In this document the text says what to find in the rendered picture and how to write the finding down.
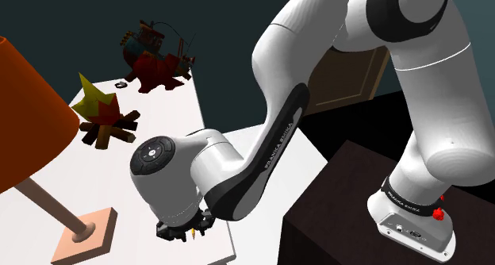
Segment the white table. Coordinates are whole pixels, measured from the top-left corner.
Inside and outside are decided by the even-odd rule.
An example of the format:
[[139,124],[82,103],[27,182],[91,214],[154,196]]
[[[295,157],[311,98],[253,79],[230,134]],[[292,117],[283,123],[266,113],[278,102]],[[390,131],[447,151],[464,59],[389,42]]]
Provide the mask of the white table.
[[[133,81],[117,89],[113,81],[97,83],[116,93],[124,113],[140,113],[135,141],[112,139],[106,150],[82,142],[78,133],[52,162],[32,176],[74,215],[112,207],[117,223],[110,252],[76,265],[226,265],[236,257],[228,224],[216,221],[204,235],[166,241],[155,234],[157,218],[136,191],[129,161],[136,148],[154,136],[183,136],[203,128],[194,82],[166,91],[139,93]],[[0,194],[0,265],[51,265],[64,226],[16,189]]]

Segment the campfire figure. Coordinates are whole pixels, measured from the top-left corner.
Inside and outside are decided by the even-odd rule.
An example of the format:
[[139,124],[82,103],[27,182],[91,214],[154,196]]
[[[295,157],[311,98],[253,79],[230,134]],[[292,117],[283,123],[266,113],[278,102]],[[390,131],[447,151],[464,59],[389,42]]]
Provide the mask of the campfire figure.
[[99,150],[109,147],[111,137],[133,143],[136,137],[132,131],[137,129],[140,113],[133,110],[122,114],[115,93],[102,92],[81,73],[79,78],[84,96],[71,108],[84,119],[79,125],[79,130],[85,133],[82,142],[94,144]]

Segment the dark robot stand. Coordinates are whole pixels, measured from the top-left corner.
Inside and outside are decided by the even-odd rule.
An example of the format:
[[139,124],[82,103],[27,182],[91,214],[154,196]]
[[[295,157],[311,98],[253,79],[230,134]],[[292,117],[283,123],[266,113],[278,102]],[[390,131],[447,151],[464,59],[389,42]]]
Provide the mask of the dark robot stand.
[[381,235],[366,202],[395,165],[346,141],[284,216],[277,265],[495,265],[495,205],[456,187],[445,193],[457,238],[448,262]]

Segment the red ship figure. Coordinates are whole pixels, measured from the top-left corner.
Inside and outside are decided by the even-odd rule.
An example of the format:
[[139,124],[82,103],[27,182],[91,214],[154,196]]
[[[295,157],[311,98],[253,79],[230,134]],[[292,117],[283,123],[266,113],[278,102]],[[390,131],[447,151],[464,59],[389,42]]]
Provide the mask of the red ship figure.
[[139,79],[139,93],[147,94],[158,86],[164,86],[165,90],[173,90],[184,84],[178,77],[190,80],[190,69],[195,63],[196,57],[189,57],[184,47],[190,46],[185,40],[166,22],[178,36],[177,54],[167,53],[165,56],[159,51],[165,36],[154,29],[156,22],[149,24],[140,20],[138,33],[127,31],[120,42],[125,62],[132,68],[125,77],[127,82]]

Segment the orange shade table lamp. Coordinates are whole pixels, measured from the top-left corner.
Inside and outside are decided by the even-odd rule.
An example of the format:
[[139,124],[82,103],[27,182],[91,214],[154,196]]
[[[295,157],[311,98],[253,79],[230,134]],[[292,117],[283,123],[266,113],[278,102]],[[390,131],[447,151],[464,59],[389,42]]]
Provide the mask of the orange shade table lamp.
[[112,207],[76,217],[31,177],[78,130],[74,111],[0,36],[0,193],[15,188],[64,225],[51,265],[75,265],[108,253],[117,222]]

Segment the brown wooden door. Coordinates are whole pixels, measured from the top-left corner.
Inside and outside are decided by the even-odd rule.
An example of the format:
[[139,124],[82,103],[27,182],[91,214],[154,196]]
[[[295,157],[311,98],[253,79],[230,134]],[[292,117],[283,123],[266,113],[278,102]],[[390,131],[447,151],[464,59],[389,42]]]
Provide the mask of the brown wooden door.
[[310,76],[305,115],[371,100],[388,60],[384,46],[364,52],[329,49]]

